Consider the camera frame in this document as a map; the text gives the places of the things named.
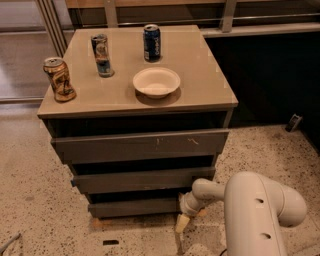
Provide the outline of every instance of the can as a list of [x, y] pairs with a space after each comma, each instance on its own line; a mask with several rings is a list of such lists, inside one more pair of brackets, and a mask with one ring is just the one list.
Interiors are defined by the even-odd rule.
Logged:
[[66, 102], [76, 97], [76, 91], [70, 83], [67, 63], [60, 57], [44, 60], [43, 71], [48, 75], [54, 98], [58, 102]]
[[91, 45], [100, 77], [111, 77], [114, 71], [111, 68], [108, 37], [105, 34], [99, 34], [91, 37]]
[[149, 62], [156, 62], [161, 57], [161, 35], [160, 29], [155, 24], [148, 24], [144, 27], [144, 59]]

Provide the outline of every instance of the white bowl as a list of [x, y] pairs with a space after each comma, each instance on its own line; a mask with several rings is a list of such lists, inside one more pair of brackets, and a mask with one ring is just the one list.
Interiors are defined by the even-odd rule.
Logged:
[[160, 99], [180, 86], [180, 77], [167, 68], [147, 68], [134, 76], [133, 86], [149, 98]]

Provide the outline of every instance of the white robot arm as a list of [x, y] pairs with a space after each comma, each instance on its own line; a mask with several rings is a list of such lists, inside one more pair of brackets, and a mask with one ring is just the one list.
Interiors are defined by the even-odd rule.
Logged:
[[208, 200], [223, 200], [229, 256], [285, 256], [280, 226], [294, 227], [307, 214], [303, 197], [294, 189], [253, 172], [239, 172], [226, 186], [198, 179], [192, 191], [180, 198], [181, 233], [191, 216]]

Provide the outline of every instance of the gray cabinet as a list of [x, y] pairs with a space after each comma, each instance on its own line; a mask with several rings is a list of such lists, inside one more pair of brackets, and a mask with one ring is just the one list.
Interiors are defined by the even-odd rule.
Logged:
[[[97, 75], [88, 48], [99, 33], [109, 36], [110, 78]], [[237, 99], [196, 26], [161, 27], [161, 37], [162, 59], [150, 64], [142, 28], [77, 30], [64, 56], [77, 97], [60, 104], [49, 88], [38, 111], [93, 217], [179, 211], [179, 193], [214, 176]], [[154, 66], [181, 78], [163, 99], [138, 94], [132, 84]]]

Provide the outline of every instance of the speckled floor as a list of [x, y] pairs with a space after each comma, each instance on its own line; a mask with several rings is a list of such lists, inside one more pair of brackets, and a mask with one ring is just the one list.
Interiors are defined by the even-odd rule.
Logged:
[[[37, 108], [0, 106], [0, 246], [22, 234], [4, 255], [209, 256], [226, 248], [221, 202], [210, 205], [181, 236], [174, 233], [175, 214], [93, 219], [52, 149]], [[215, 180], [226, 183], [244, 170], [294, 187], [307, 201], [305, 221], [282, 229], [289, 255], [320, 241], [320, 158], [300, 131], [232, 129]], [[118, 244], [104, 245], [109, 240]]]

